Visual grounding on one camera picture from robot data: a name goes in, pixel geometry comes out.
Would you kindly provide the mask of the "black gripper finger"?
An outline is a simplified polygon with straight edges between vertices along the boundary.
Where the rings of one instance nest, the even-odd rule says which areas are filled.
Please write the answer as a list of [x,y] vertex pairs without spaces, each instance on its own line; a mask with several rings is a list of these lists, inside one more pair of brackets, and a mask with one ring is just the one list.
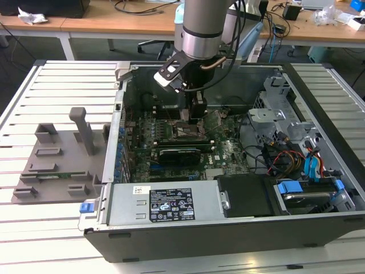
[[205,115],[207,101],[205,98],[193,98],[189,106],[189,124],[196,124]]

